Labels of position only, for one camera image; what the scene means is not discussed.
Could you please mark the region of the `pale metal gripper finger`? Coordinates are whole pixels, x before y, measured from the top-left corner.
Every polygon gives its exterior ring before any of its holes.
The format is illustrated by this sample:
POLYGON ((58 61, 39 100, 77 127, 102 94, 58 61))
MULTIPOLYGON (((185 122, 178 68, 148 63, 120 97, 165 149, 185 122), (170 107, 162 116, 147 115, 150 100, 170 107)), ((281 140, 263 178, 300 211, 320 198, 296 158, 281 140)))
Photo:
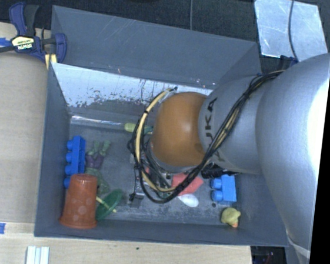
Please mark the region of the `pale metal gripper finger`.
POLYGON ((139 209, 144 197, 145 197, 145 194, 140 193, 140 192, 134 192, 134 193, 130 194, 130 198, 129 198, 130 207, 139 209))

